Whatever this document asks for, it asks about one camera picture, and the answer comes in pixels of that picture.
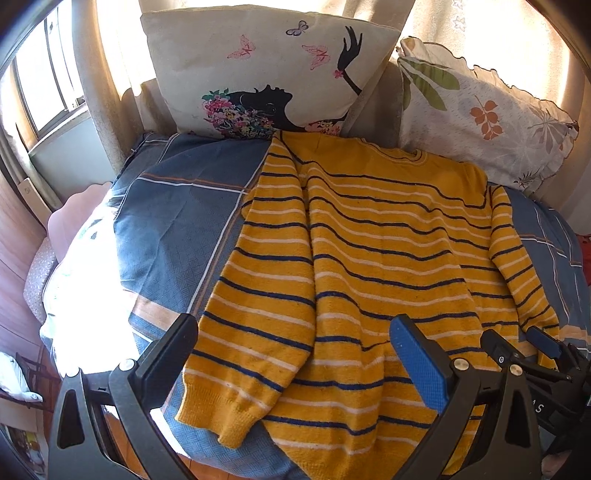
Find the white stripe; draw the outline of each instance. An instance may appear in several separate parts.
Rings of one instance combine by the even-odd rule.
[[[247,268],[243,268],[240,265],[236,265],[231,260],[228,260],[226,262],[226,265],[231,265],[235,270],[238,270],[239,272],[245,273],[247,275],[251,275],[253,277],[270,278],[271,280],[281,281],[299,281],[303,283],[309,283],[310,285],[314,285],[314,281],[311,278],[299,277],[297,275],[273,275],[270,273],[255,272],[252,270],[248,270]]]
[[[522,284],[521,284],[521,285],[520,285],[518,288],[516,288],[516,289],[515,289],[513,292],[511,292],[511,293],[512,293],[512,295],[515,297],[515,294],[516,294],[517,292],[519,292],[519,291],[520,291],[522,288],[524,288],[524,287],[525,287],[527,284],[529,284],[529,283],[533,282],[533,281],[534,281],[534,280],[536,280],[536,279],[537,279],[537,276],[536,276],[536,275],[532,276],[532,277],[531,277],[531,278],[530,278],[530,279],[529,279],[527,282],[525,282],[525,283],[522,283]]]
[[[265,157],[262,158],[262,160],[260,161],[260,163],[258,164],[256,169],[252,172],[252,175],[248,179],[246,184],[244,185],[244,188],[247,188],[250,185],[250,183],[253,181],[254,177],[256,176],[256,173],[259,171],[259,169],[261,168],[261,165],[264,161],[265,161]],[[232,217],[234,216],[234,214],[238,210],[238,206],[240,205],[240,200],[242,199],[242,195],[244,195],[244,194],[245,194],[244,190],[241,190],[239,192],[238,198],[236,199],[236,205],[234,206],[234,209],[232,210],[232,212],[228,216],[228,219],[226,220],[226,223],[224,224],[222,231],[220,232],[220,235],[217,239],[217,243],[213,247],[212,254],[209,257],[207,265],[205,266],[205,270],[203,271],[203,275],[201,276],[201,279],[199,280],[199,284],[197,285],[197,288],[195,289],[195,293],[193,293],[193,297],[191,298],[191,302],[189,303],[189,306],[187,307],[187,313],[191,313],[191,310],[193,310],[193,303],[195,302],[195,299],[197,298],[197,294],[199,293],[199,290],[201,289],[201,286],[203,285],[205,277],[207,276],[207,273],[209,272],[209,269],[212,266],[213,258],[215,256],[215,254],[217,253],[217,249],[219,248],[220,243],[222,243],[223,235],[224,235],[226,229],[228,228],[228,225],[230,224],[230,220],[232,219]]]
[[[503,267],[503,268],[509,268],[509,267],[512,267],[512,266],[513,266],[513,265],[515,265],[516,263],[519,263],[519,262],[521,262],[522,260],[526,259],[526,258],[527,258],[527,256],[528,256],[528,255],[527,255],[527,254],[525,254],[523,257],[519,257],[519,258],[517,258],[516,260],[513,260],[513,262],[509,262],[509,263],[503,263],[502,267]]]
[[[377,439],[381,440],[383,442],[401,442],[401,443],[408,443],[409,445],[412,445],[413,447],[418,446],[418,442],[416,442],[415,440],[411,440],[411,439],[407,439],[407,438],[403,438],[403,437],[381,437],[381,436],[378,436]]]
[[[345,209],[356,210],[356,211],[361,211],[361,212],[369,211],[369,212],[373,212],[373,213],[377,213],[377,214],[381,214],[381,212],[383,212],[383,213],[392,213],[393,215],[408,215],[413,218],[416,218],[419,222],[422,222],[422,223],[433,223],[436,221],[440,221],[445,225],[445,228],[447,230],[455,230],[458,232],[468,232],[469,234],[471,234],[472,236],[475,236],[477,238],[482,238],[484,240],[490,240],[489,236],[478,235],[477,233],[474,233],[472,230],[470,230],[468,228],[455,227],[455,226],[448,225],[445,222],[445,220],[443,219],[442,215],[432,216],[432,217],[426,219],[424,216],[420,216],[414,212],[408,212],[406,210],[375,210],[375,209],[364,208],[364,207],[351,207],[351,206],[341,202],[341,200],[338,197],[336,197],[333,192],[325,189],[324,187],[314,186],[314,185],[312,185],[311,187],[308,187],[308,191],[313,190],[313,189],[324,190],[326,193],[328,193],[329,195],[332,196],[335,203],[337,203],[340,207],[345,208]]]
[[[353,414],[361,414],[361,413],[368,413],[370,411],[377,410],[379,407],[379,403],[376,405],[372,405],[370,407],[365,408],[353,408],[348,407],[343,403],[339,403],[337,401],[307,401],[307,400],[296,400],[295,398],[284,398],[279,397],[279,401],[283,403],[291,403],[294,405],[302,405],[305,407],[328,407],[328,408],[340,408],[341,410],[347,411]]]
[[[368,368],[371,368],[374,365],[383,364],[384,361],[397,362],[398,357],[396,357],[396,356],[386,356],[386,357],[379,356],[379,357],[375,358],[373,361],[371,361],[370,363],[368,363],[367,365],[364,365],[363,362],[360,362],[358,360],[318,360],[318,359],[314,359],[314,360],[312,360],[312,365],[320,365],[323,367],[359,367],[359,368],[362,368],[363,370],[367,370]]]
[[[255,210],[254,208],[251,208],[249,210],[252,213],[260,213],[262,215],[284,215],[285,213],[301,213],[303,216],[306,216],[306,213],[304,210],[300,209],[300,208],[289,208],[287,210],[278,210],[278,211],[274,211],[274,210]]]
[[[496,309],[493,307],[487,307],[487,308],[483,308],[483,307],[475,307],[476,310],[478,310],[479,312],[514,312],[515,309]]]
[[[263,403],[259,399],[249,395],[243,389],[241,389],[240,387],[237,387],[236,385],[234,385],[230,382],[226,382],[225,380],[220,380],[219,378],[212,377],[211,375],[204,374],[203,372],[200,372],[198,370],[193,370],[191,368],[185,368],[185,369],[183,369],[183,371],[189,375],[195,375],[196,377],[202,377],[202,378],[205,378],[205,379],[212,381],[214,383],[223,385],[226,388],[230,388],[231,390],[234,390],[235,392],[237,392],[238,395],[240,395],[242,398],[245,398],[246,400],[251,401],[254,404],[256,404],[261,410],[264,410],[265,412],[268,412],[271,409],[270,406],[266,405],[265,403]]]
[[[396,398],[396,397],[382,397],[382,401],[390,402],[390,403],[399,403],[401,405],[409,405],[411,407],[424,407],[425,404],[422,401],[415,401],[415,400],[405,400],[404,398]]]
[[[228,228],[228,225],[230,224],[230,220],[232,219],[232,217],[234,216],[234,214],[238,210],[238,206],[240,205],[241,198],[242,198],[242,195],[238,195],[238,198],[236,199],[236,205],[234,205],[232,212],[228,216],[226,223],[224,224],[222,231],[220,232],[220,234],[217,238],[216,245],[213,247],[212,254],[209,257],[209,260],[207,261],[207,265],[205,266],[205,270],[203,270],[203,275],[201,275],[201,278],[199,279],[199,283],[197,285],[197,288],[195,289],[195,293],[193,293],[193,296],[191,297],[191,301],[189,302],[189,305],[187,306],[187,313],[191,313],[191,310],[193,310],[193,303],[195,302],[195,299],[197,298],[197,294],[201,290],[201,285],[203,285],[205,277],[207,276],[207,273],[209,272],[209,268],[212,266],[213,259],[216,255],[217,249],[219,248],[220,244],[222,243],[222,238],[224,236],[224,233],[226,232],[226,229]]]
[[[375,332],[374,330],[368,330],[368,329],[363,328],[361,326],[361,322],[358,319],[356,319],[350,315],[347,315],[346,313],[321,313],[320,315],[318,315],[316,317],[317,321],[329,320],[329,319],[347,320],[348,322],[358,325],[361,328],[361,331],[363,333],[366,333],[367,335],[384,336],[384,337],[389,335],[389,333],[387,333],[387,332]]]
[[[299,185],[263,185],[261,183],[257,184],[257,189],[299,189],[301,190],[301,186]]]
[[[135,330],[134,328],[131,329],[132,332],[134,332],[138,337],[140,337],[141,339],[145,340],[148,343],[152,343],[153,340],[149,339],[148,337],[146,337],[145,335],[143,335],[142,333],[139,333],[137,330]]]
[[[498,242],[502,242],[503,240],[517,240],[519,237],[517,235],[506,235],[502,236],[501,238],[497,238],[493,243],[490,244],[489,249],[491,249],[495,244]]]
[[[469,336],[469,335],[481,335],[481,334],[482,334],[482,330],[452,330],[449,332],[436,333],[435,335],[428,335],[427,338],[429,340],[438,340],[440,338],[451,337],[454,335]]]
[[[396,271],[396,272],[406,272],[406,273],[412,273],[414,275],[421,275],[422,276],[422,275],[432,275],[432,274],[439,272],[441,270],[447,270],[447,269],[459,270],[459,269],[461,269],[461,267],[459,265],[454,265],[454,264],[442,265],[441,267],[437,267],[437,268],[433,268],[432,270],[425,270],[425,271],[418,271],[418,270],[413,270],[411,268],[404,268],[404,267],[395,267],[395,266],[391,266],[391,265],[383,265],[378,262],[372,262],[371,260],[362,260],[360,258],[351,257],[350,255],[348,255],[347,253],[342,251],[334,242],[332,242],[331,240],[328,240],[327,238],[314,238],[312,240],[312,244],[316,244],[316,243],[320,243],[320,242],[325,243],[325,244],[329,244],[337,252],[339,252],[341,254],[341,256],[345,257],[349,261],[352,261],[354,263],[358,263],[360,265],[371,265],[372,267],[381,268],[383,270],[390,270],[390,271]]]
[[[213,187],[211,185],[199,185],[197,183],[175,183],[172,181],[147,179],[145,177],[138,177],[138,180],[148,181],[150,183],[159,183],[162,185],[170,185],[171,187],[197,187],[200,189],[220,190],[221,192],[243,193],[243,190],[225,189],[222,187]]]
[[[457,255],[458,257],[474,258],[476,260],[488,260],[488,257],[484,257],[484,256],[480,256],[479,257],[478,255],[467,254],[467,253],[464,253],[464,252],[457,252],[457,251],[455,251],[452,248],[452,246],[450,245],[449,239],[447,237],[445,237],[445,238],[438,238],[437,240],[435,240],[433,242],[428,242],[428,243],[422,244],[422,243],[419,243],[419,242],[415,242],[415,241],[413,241],[410,238],[405,237],[405,236],[373,235],[371,233],[358,232],[358,231],[355,231],[355,230],[351,230],[351,229],[345,227],[345,225],[343,225],[342,223],[340,223],[335,218],[335,216],[332,213],[327,212],[326,210],[314,209],[314,210],[311,210],[310,211],[310,214],[313,214],[313,213],[324,213],[325,215],[329,216],[332,219],[332,221],[339,226],[339,228],[341,228],[345,232],[349,232],[349,233],[351,233],[353,235],[365,236],[367,238],[375,238],[377,240],[396,240],[396,241],[399,241],[399,242],[407,242],[407,243],[409,243],[411,245],[414,245],[415,247],[430,247],[431,245],[437,244],[439,242],[444,242],[446,244],[446,246],[449,247],[449,249],[451,250],[451,252],[452,252],[453,255]]]
[[[367,453],[374,447],[373,442],[370,446],[366,448],[362,448],[359,450],[350,450],[346,445],[338,445],[335,443],[327,445],[325,443],[293,442],[292,440],[282,440],[275,437],[273,437],[272,439],[273,442],[275,442],[279,446],[292,448],[306,448],[309,450],[343,450],[347,455],[360,455],[362,453]]]
[[[259,244],[303,244],[306,246],[310,244],[308,240],[301,238],[254,238],[253,236],[248,236],[244,233],[241,233],[240,237]]]
[[[282,322],[288,322],[288,323],[295,323],[296,325],[302,325],[303,327],[309,328],[311,330],[316,329],[316,325],[313,325],[313,324],[306,322],[304,320],[300,320],[300,319],[297,319],[294,317],[288,317],[287,315],[280,315],[278,313],[266,312],[265,310],[252,309],[250,307],[245,307],[243,305],[238,305],[236,303],[232,303],[231,301],[221,298],[219,295],[217,295],[215,293],[212,293],[212,295],[209,298],[216,299],[217,301],[223,303],[224,305],[227,305],[228,307],[231,307],[231,308],[238,310],[240,312],[255,313],[257,315],[262,315],[263,317],[267,317],[270,319],[281,320]]]
[[[522,242],[536,242],[537,244],[547,245],[557,255],[560,255],[561,257],[566,258],[566,260],[569,260],[569,258],[566,255],[564,255],[564,254],[560,253],[558,250],[556,250],[556,247],[549,242],[544,242],[543,240],[538,240],[537,238],[522,238],[521,241]]]
[[[379,300],[379,301],[383,301],[386,303],[396,303],[398,305],[408,305],[408,306],[416,306],[416,307],[423,307],[426,305],[433,305],[435,303],[440,303],[443,301],[456,301],[456,300],[462,300],[462,299],[468,299],[471,300],[471,296],[467,295],[467,294],[463,294],[463,295],[456,295],[454,297],[439,297],[437,299],[433,299],[433,300],[428,300],[428,301],[406,301],[406,300],[400,300],[400,299],[393,299],[390,297],[382,297],[380,295],[373,295],[371,293],[365,293],[359,290],[356,290],[355,288],[353,288],[349,282],[347,281],[346,278],[344,278],[343,275],[340,275],[338,273],[334,273],[334,272],[319,272],[317,274],[314,275],[315,279],[318,280],[320,278],[324,278],[324,277],[332,277],[332,278],[338,278],[339,280],[341,280],[345,285],[347,285],[348,289],[355,293],[356,295],[359,295],[360,297],[366,298],[366,299],[372,299],[372,300]]]
[[[316,170],[319,171],[321,173],[324,173],[320,168],[318,167],[309,167],[308,171],[312,171],[312,170]],[[436,199],[434,199],[433,197],[431,197],[431,195],[429,195],[428,193],[423,193],[423,192],[401,192],[399,190],[386,190],[386,189],[380,189],[377,187],[370,187],[368,185],[360,185],[360,184],[342,184],[342,183],[335,183],[333,182],[331,179],[327,179],[324,176],[322,177],[323,180],[328,183],[329,185],[333,186],[333,187],[344,187],[344,188],[353,188],[353,189],[366,189],[366,190],[373,190],[375,192],[382,192],[382,193],[394,193],[397,195],[401,195],[401,196],[405,196],[405,197],[426,197],[428,199],[431,200],[431,202],[437,206],[446,208],[446,209],[451,209],[451,210],[461,210],[462,212],[464,212],[464,214],[466,215],[466,217],[469,218],[474,218],[476,220],[489,220],[490,216],[484,215],[484,216],[480,216],[480,215],[471,215],[470,213],[468,213],[466,211],[466,208],[463,206],[456,206],[456,205],[445,205],[441,202],[438,202]]]
[[[256,351],[246,348],[242,345],[237,345],[232,342],[227,342],[225,340],[222,340],[221,338],[210,335],[204,331],[200,331],[199,336],[209,338],[212,342],[216,342],[221,345],[228,346],[230,348],[233,348],[234,350],[238,350],[239,352],[247,353],[248,355],[255,356],[257,358],[260,358],[261,360],[264,360],[265,362],[270,362],[272,364],[277,365],[278,367],[285,368],[286,370],[289,370],[290,372],[297,372],[298,371],[298,367],[295,367],[294,365],[288,364],[286,362],[283,362],[282,360],[279,360],[277,358],[273,358],[268,355],[263,355],[262,353],[256,352]]]

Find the leaf print pillowcase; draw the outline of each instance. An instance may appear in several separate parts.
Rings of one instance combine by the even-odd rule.
[[[469,161],[526,193],[558,171],[579,132],[565,111],[509,88],[494,70],[468,68],[442,45],[409,37],[401,47],[401,148]]]

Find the sheer curtain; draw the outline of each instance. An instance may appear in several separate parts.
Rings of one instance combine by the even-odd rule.
[[[111,163],[118,170],[144,130],[176,126],[160,95],[142,12],[243,4],[241,0],[73,0],[74,45],[87,104]],[[445,45],[469,64],[497,69],[509,85],[555,101],[581,133],[573,152],[536,195],[579,233],[591,232],[591,85],[578,59],[526,0],[254,0],[268,7],[355,17]],[[384,147],[398,141],[401,79],[393,58],[350,135]]]

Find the navy blue stripe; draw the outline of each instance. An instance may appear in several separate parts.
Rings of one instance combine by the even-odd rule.
[[[272,173],[272,172],[268,172],[268,171],[264,171],[261,173],[261,177],[294,177],[295,179],[299,178],[297,175],[295,175],[294,173]]]
[[[340,236],[334,228],[332,228],[330,225],[327,225],[326,223],[312,223],[310,225],[310,231],[312,231],[314,228],[326,228],[327,230],[330,230],[331,232],[333,232],[333,234],[336,236],[336,238],[338,238],[344,244],[347,244],[353,248],[367,250],[368,252],[377,252],[379,254],[399,255],[401,257],[408,257],[408,258],[412,258],[413,260],[418,260],[421,262],[427,261],[427,260],[433,260],[435,258],[442,257],[445,254],[452,253],[451,250],[445,249],[445,250],[441,250],[440,252],[437,252],[436,254],[433,254],[433,255],[428,255],[426,257],[417,257],[416,255],[410,254],[408,252],[402,252],[402,251],[397,251],[397,250],[384,250],[384,249],[380,249],[380,248],[368,247],[366,245],[354,244],[353,242],[349,242],[348,240],[346,240],[345,238]]]
[[[413,318],[414,323],[428,323],[428,322],[436,322],[437,320],[444,320],[444,319],[465,319],[475,317],[478,318],[478,314],[476,312],[458,312],[458,313],[440,313],[438,315],[434,315],[432,317],[425,317],[422,319]]]
[[[267,157],[286,158],[287,160],[293,161],[293,158],[288,157],[287,155],[279,155],[279,153],[268,152]]]
[[[510,226],[510,227],[513,227],[513,225],[511,225],[510,223],[503,223],[502,225],[497,225],[496,227],[494,227],[494,228],[491,230],[491,234],[492,234],[492,233],[495,233],[497,230],[500,230],[501,228],[507,228],[507,227],[509,227],[509,226]]]
[[[269,299],[295,301],[297,303],[303,303],[304,305],[308,305],[308,306],[312,307],[313,309],[316,308],[315,302],[313,302],[310,299],[300,297],[298,295],[289,295],[287,293],[277,293],[274,291],[255,290],[254,288],[248,288],[248,287],[245,287],[244,285],[239,285],[238,283],[234,283],[233,281],[228,280],[223,275],[220,276],[219,281],[221,281],[222,283],[225,283],[226,285],[228,285],[232,288],[235,288],[236,290],[240,290],[240,291],[243,291],[244,293],[249,293],[251,295],[257,295],[259,297],[267,297]]]
[[[473,270],[485,270],[487,272],[498,272],[499,269],[496,267],[481,267],[480,265],[460,265],[462,268],[471,268]]]
[[[493,293],[482,293],[481,291],[470,292],[473,297],[483,297],[485,299],[512,299],[513,295],[497,295]]]
[[[448,355],[458,355],[460,353],[468,353],[468,352],[482,352],[482,348],[477,346],[465,346],[462,348],[456,348],[455,350],[447,350],[446,353]]]
[[[308,227],[300,222],[279,223],[275,225],[273,223],[250,222],[247,220],[246,222],[244,222],[244,225],[257,226],[260,228],[289,228],[291,226],[298,226],[300,228],[308,230]]]
[[[465,218],[462,217],[460,215],[448,215],[447,213],[445,213],[443,210],[441,210],[439,207],[435,207],[433,209],[429,209],[429,207],[427,207],[426,205],[420,203],[420,202],[415,202],[414,200],[386,200],[386,199],[380,199],[380,198],[376,198],[376,197],[370,197],[370,196],[365,196],[365,195],[347,195],[344,193],[339,193],[337,192],[335,189],[333,189],[325,179],[323,179],[322,177],[319,177],[318,175],[311,175],[310,177],[308,177],[308,180],[306,182],[306,187],[308,187],[308,182],[311,179],[318,179],[318,180],[322,180],[326,186],[336,195],[339,196],[341,198],[346,198],[346,199],[350,199],[350,200],[370,200],[371,202],[375,202],[375,203],[387,203],[389,205],[416,205],[417,207],[421,207],[423,210],[425,210],[425,212],[427,213],[433,213],[435,211],[439,211],[441,212],[441,214],[444,217],[447,217],[451,220],[464,220],[468,225],[474,227],[474,228],[478,228],[480,230],[489,230],[491,228],[490,225],[487,226],[479,226],[479,225],[474,225],[473,223],[470,223],[470,221]],[[324,197],[310,197],[310,201],[312,200],[325,200],[327,201]]]
[[[339,260],[336,257],[333,257],[332,255],[329,255],[329,254],[314,255],[314,260],[320,260],[323,258],[327,258],[329,260],[333,260],[333,261],[337,262],[347,272],[347,275],[350,275],[351,277],[355,277],[355,278],[358,278],[358,279],[364,280],[364,281],[371,281],[371,282],[380,283],[382,285],[392,285],[394,287],[408,288],[409,290],[431,290],[432,288],[443,287],[446,285],[452,285],[454,283],[465,283],[466,282],[466,280],[464,278],[451,278],[449,280],[439,281],[436,283],[432,283],[430,285],[424,285],[424,286],[410,285],[407,283],[402,283],[402,282],[394,281],[394,280],[383,280],[381,278],[365,277],[363,275],[359,275],[357,273],[351,272],[351,270],[349,270],[345,266],[345,264],[343,262],[341,262],[341,260]]]
[[[321,197],[314,197],[315,200],[321,200],[322,202],[328,203],[334,210],[336,213],[338,213],[341,217],[349,220],[350,222],[354,222],[354,223],[365,223],[368,225],[375,225],[375,226],[399,226],[402,228],[408,228],[409,230],[413,231],[414,233],[416,233],[417,235],[428,235],[430,233],[436,232],[438,230],[441,230],[442,232],[445,232],[445,234],[447,235],[447,230],[445,229],[445,227],[442,226],[436,226],[434,228],[432,228],[431,230],[427,230],[427,231],[423,231],[423,230],[417,230],[416,228],[412,227],[411,225],[407,224],[407,223],[403,223],[403,222],[374,222],[373,220],[367,220],[367,219],[358,219],[358,218],[353,218],[350,217],[346,214],[344,214],[343,212],[341,212],[334,203],[332,203],[330,200],[321,198]],[[472,245],[476,248],[479,249],[484,249],[484,250],[488,250],[488,247],[483,247],[481,245],[475,244],[474,242],[471,242],[469,240],[464,240],[464,239],[459,239],[459,238],[452,238],[449,237],[450,239],[454,240],[455,242],[458,243],[464,243],[464,244],[469,244]]]
[[[254,335],[258,335],[259,337],[267,338],[269,340],[273,340],[274,342],[282,343],[283,345],[287,346],[292,346],[294,348],[298,348],[299,350],[304,350],[306,352],[312,351],[312,347],[310,345],[306,345],[305,343],[296,342],[295,340],[290,340],[289,338],[283,338],[277,335],[273,335],[272,333],[263,332],[262,330],[253,327],[247,327],[246,325],[239,325],[237,323],[230,322],[229,320],[225,320],[221,317],[218,317],[217,315],[214,315],[213,313],[208,312],[207,310],[203,312],[203,315],[207,318],[212,319],[214,322],[218,322],[222,325],[235,328],[236,330],[253,333]]]
[[[500,257],[501,255],[510,254],[511,252],[515,252],[516,250],[521,250],[523,247],[524,246],[522,244],[517,245],[516,247],[507,248],[506,250],[501,250],[500,252],[497,252],[491,257],[491,261],[493,261],[496,257]]]
[[[287,423],[289,425],[297,425],[301,427],[319,427],[319,428],[327,428],[327,429],[342,429],[347,430],[352,436],[360,436],[366,435],[369,432],[372,432],[378,426],[377,422],[369,427],[365,427],[364,429],[360,430],[353,430],[350,428],[346,423],[342,423],[339,421],[316,421],[316,420],[300,420],[300,419],[289,419],[287,417],[278,417],[276,415],[267,415],[265,416],[264,420],[268,421],[276,421],[278,423]],[[380,415],[378,417],[378,421],[384,421],[387,423],[394,423],[397,425],[408,425],[411,427],[416,427],[423,430],[428,430],[431,427],[430,423],[421,423],[418,421],[413,420],[405,420],[405,419],[395,419],[392,417],[386,417],[384,415]]]
[[[318,342],[318,343],[329,343],[329,342],[354,343],[355,345],[359,345],[361,347],[362,352],[367,352],[376,346],[386,345],[386,344],[390,343],[390,340],[386,340],[385,342],[375,343],[370,346],[363,346],[361,344],[361,340],[359,340],[357,338],[347,337],[345,335],[327,335],[324,337],[316,337],[316,342]]]
[[[397,382],[397,383],[404,383],[407,385],[412,385],[413,381],[410,378],[406,377],[384,377],[381,380],[371,382],[371,383],[340,383],[336,380],[325,380],[325,381],[318,381],[318,380],[304,380],[301,378],[294,378],[291,383],[296,385],[303,385],[305,387],[336,387],[339,390],[371,390],[372,388],[381,387],[386,382]]]
[[[532,296],[532,295],[533,295],[535,292],[537,292],[537,291],[538,291],[540,288],[542,288],[542,284],[539,284],[539,285],[538,285],[536,288],[534,288],[534,289],[533,289],[531,292],[529,292],[529,293],[527,294],[527,297],[525,297],[525,298],[523,299],[523,301],[521,301],[521,302],[519,302],[519,303],[517,304],[517,308],[519,308],[519,307],[522,307],[523,305],[525,305],[525,302],[527,302],[527,301],[528,301],[528,300],[531,298],[531,296]]]
[[[385,421],[386,423],[394,423],[396,425],[407,425],[410,427],[416,427],[418,429],[423,429],[423,430],[428,430],[431,428],[430,423],[423,423],[420,421],[406,420],[406,419],[395,419],[392,417],[386,417],[384,415],[378,416],[378,421],[380,421],[380,420]]]
[[[259,202],[289,202],[290,200],[299,200],[300,202],[304,203],[304,199],[302,197],[254,197],[253,200],[258,200]]]
[[[506,206],[506,207],[510,207],[510,206],[512,206],[512,205],[511,205],[509,202],[500,202],[500,203],[497,203],[497,204],[496,204],[496,205],[495,205],[495,206],[492,208],[492,211],[494,212],[494,211],[495,211],[495,209],[496,209],[497,207],[500,207],[500,206]]]
[[[323,291],[323,292],[317,293],[316,294],[316,302],[318,302],[318,300],[321,300],[323,298],[333,298],[333,297],[338,298],[338,299],[344,299],[344,300],[351,302],[353,305],[355,305],[357,307],[357,309],[359,310],[359,313],[361,313],[362,315],[365,315],[366,317],[377,319],[377,320],[391,320],[392,319],[392,315],[383,315],[380,313],[368,312],[367,310],[361,309],[359,307],[359,304],[356,301],[354,301],[354,299],[352,299],[346,293],[343,293],[341,291]]]
[[[509,283],[511,280],[515,280],[521,274],[527,272],[530,268],[534,268],[533,264],[530,265],[529,267],[525,267],[523,270],[519,270],[515,275],[511,275],[509,278],[507,278],[507,280],[506,280],[507,283]]]
[[[224,367],[232,368],[232,369],[240,372],[241,374],[247,375],[252,378],[256,378],[259,382],[264,383],[267,387],[271,387],[273,390],[276,390],[279,393],[282,393],[284,390],[284,388],[281,385],[276,384],[275,382],[272,382],[268,378],[263,377],[260,373],[253,372],[252,370],[249,370],[248,368],[241,367],[240,365],[233,364],[232,362],[228,362],[227,360],[223,360],[223,359],[218,358],[216,356],[209,355],[208,353],[200,352],[199,350],[193,350],[193,355],[207,358],[208,360],[211,360],[212,362],[216,362],[219,365],[223,365]]]
[[[323,299],[323,298],[338,298],[338,299],[344,299],[348,302],[351,302],[353,305],[355,305],[357,307],[360,314],[362,314],[366,317],[369,317],[369,318],[373,318],[373,319],[377,319],[377,320],[392,320],[392,317],[393,317],[393,315],[383,315],[380,313],[368,312],[367,310],[361,309],[359,307],[359,304],[354,299],[352,299],[346,293],[343,293],[341,291],[330,291],[329,290],[329,291],[324,291],[324,292],[316,294],[316,301]],[[437,320],[443,320],[443,319],[450,319],[450,318],[462,319],[462,318],[470,318],[470,317],[478,318],[478,314],[476,312],[440,313],[440,314],[434,315],[432,317],[413,318],[413,322],[414,323],[428,323],[428,322],[435,322]]]
[[[504,322],[499,320],[498,322],[485,322],[482,324],[483,327],[494,327],[496,325],[519,325],[519,322]]]
[[[457,200],[458,202],[462,202],[464,204],[465,207],[467,208],[474,208],[474,209],[478,209],[478,210],[482,210],[485,206],[486,206],[486,197],[484,198],[484,202],[482,203],[482,205],[469,205],[467,204],[464,199],[460,198],[460,197],[448,197],[447,195],[445,195],[441,190],[439,190],[435,185],[429,185],[428,183],[419,183],[419,182],[415,182],[415,181],[402,181],[402,180],[391,180],[391,179],[383,179],[380,177],[372,177],[371,175],[345,175],[345,174],[333,174],[333,173],[328,173],[323,167],[322,165],[320,165],[318,162],[312,160],[312,161],[303,161],[302,159],[300,159],[285,143],[285,141],[283,140],[283,134],[282,132],[280,132],[280,140],[283,143],[283,145],[285,146],[285,148],[288,150],[288,152],[291,154],[292,158],[296,160],[296,162],[302,164],[302,165],[308,165],[310,163],[314,163],[316,164],[324,173],[326,173],[329,177],[334,177],[334,178],[346,178],[346,179],[370,179],[370,180],[377,180],[377,181],[385,181],[387,183],[395,183],[398,185],[408,185],[411,187],[416,187],[416,186],[420,186],[420,187],[427,187],[429,189],[433,189],[435,190],[440,197],[445,198],[446,200]],[[397,160],[407,160],[407,157],[401,157],[401,158],[397,158],[397,157],[390,157],[390,158],[394,158]]]
[[[253,254],[251,252],[247,252],[246,250],[244,250],[240,247],[235,247],[234,250],[236,250],[237,252],[240,252],[245,257],[256,258],[257,260],[271,260],[274,262],[304,262],[304,263],[307,263],[308,265],[314,264],[314,262],[312,260],[310,260],[309,258],[298,257],[295,255],[259,255],[259,254]]]

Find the wall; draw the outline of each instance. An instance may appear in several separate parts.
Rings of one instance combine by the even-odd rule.
[[[36,360],[40,324],[22,297],[33,257],[45,230],[0,175],[0,351]]]
[[[63,202],[116,175],[85,106],[43,138],[29,156]]]

